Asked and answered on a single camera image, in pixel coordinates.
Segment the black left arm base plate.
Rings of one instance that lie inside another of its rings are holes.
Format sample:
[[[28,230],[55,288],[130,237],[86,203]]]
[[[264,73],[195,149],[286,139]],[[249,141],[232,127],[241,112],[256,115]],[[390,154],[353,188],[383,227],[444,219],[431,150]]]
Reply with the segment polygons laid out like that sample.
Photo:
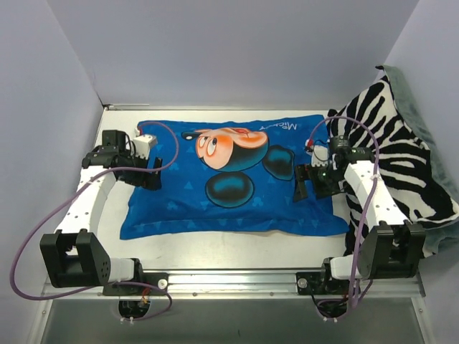
[[[169,285],[169,274],[166,272],[147,272],[139,280],[123,281],[106,285],[104,296],[163,296]]]

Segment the aluminium front rail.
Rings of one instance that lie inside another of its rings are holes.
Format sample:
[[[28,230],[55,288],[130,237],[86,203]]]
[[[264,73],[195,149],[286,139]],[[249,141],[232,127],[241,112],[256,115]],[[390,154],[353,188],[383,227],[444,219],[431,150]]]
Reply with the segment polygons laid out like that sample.
[[[148,270],[147,272],[166,272],[169,274],[167,293],[176,298],[269,298],[294,297],[299,295],[296,289],[297,272],[320,272],[324,277],[331,277],[320,269],[223,269],[223,270]],[[119,300],[140,300],[146,297],[151,300],[162,296],[128,296],[114,297],[102,294],[104,287],[92,287],[75,293],[74,298],[109,297]],[[340,298],[343,295],[316,295],[317,298]]]

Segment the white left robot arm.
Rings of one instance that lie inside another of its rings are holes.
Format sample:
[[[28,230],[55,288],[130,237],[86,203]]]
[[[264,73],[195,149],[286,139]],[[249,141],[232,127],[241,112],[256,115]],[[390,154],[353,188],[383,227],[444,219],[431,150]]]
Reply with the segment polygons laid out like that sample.
[[[162,160],[146,171],[154,135],[133,140],[120,130],[105,130],[102,143],[82,160],[78,197],[52,234],[40,240],[40,250],[51,284],[57,288],[97,287],[119,282],[130,295],[141,292],[145,277],[136,258],[112,258],[96,237],[105,202],[115,183],[156,191],[161,188]]]

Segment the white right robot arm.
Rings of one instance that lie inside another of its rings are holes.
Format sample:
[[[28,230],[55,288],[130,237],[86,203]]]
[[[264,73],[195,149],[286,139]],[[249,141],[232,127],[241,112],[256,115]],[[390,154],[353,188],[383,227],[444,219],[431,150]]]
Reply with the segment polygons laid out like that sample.
[[[344,280],[411,278],[417,274],[425,242],[425,230],[413,224],[396,205],[382,177],[377,158],[369,148],[352,148],[340,135],[320,149],[321,157],[294,169],[293,200],[308,196],[306,181],[322,199],[343,191],[353,192],[362,207],[361,220],[368,226],[359,248],[345,257],[330,258],[318,275],[319,287],[334,293]]]

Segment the yellow pillowcase with blue lining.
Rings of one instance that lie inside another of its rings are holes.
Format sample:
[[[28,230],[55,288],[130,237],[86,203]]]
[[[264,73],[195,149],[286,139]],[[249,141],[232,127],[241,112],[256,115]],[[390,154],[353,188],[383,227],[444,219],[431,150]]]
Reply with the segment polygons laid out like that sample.
[[[194,231],[265,232],[301,236],[346,233],[331,198],[309,191],[295,201],[294,169],[308,164],[308,138],[325,143],[321,115],[246,123],[151,121],[138,124],[157,144],[151,158],[162,158],[162,186],[138,187],[120,228],[122,240]]]

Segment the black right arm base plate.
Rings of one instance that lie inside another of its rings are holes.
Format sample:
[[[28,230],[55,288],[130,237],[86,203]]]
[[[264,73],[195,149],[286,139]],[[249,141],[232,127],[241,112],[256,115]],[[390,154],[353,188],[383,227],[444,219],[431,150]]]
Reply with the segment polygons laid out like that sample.
[[[320,272],[297,272],[296,289],[299,295],[348,295],[349,281],[324,277]]]

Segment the zebra striped blanket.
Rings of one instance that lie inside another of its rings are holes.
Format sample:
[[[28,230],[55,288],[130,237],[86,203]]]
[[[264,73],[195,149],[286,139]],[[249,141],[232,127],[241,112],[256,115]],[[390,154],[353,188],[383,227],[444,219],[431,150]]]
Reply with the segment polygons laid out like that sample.
[[[346,135],[353,147],[370,148],[379,153],[379,173],[384,180],[380,160],[386,153],[396,153],[391,134],[397,127],[393,113],[387,111],[393,104],[391,92],[380,79],[352,99],[340,110],[330,109],[327,113],[330,122],[327,124],[331,137]],[[408,213],[402,210],[401,202],[395,200],[402,213],[410,220]]]

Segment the grey green towel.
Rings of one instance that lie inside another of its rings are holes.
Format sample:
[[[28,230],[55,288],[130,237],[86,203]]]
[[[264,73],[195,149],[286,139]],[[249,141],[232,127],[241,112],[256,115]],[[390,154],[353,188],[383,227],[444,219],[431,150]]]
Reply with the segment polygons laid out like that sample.
[[[458,243],[458,189],[445,170],[435,141],[419,114],[412,91],[396,67],[379,65],[380,79],[391,92],[397,127],[391,134],[396,153],[380,160],[391,195],[408,217],[427,230],[425,254]]]

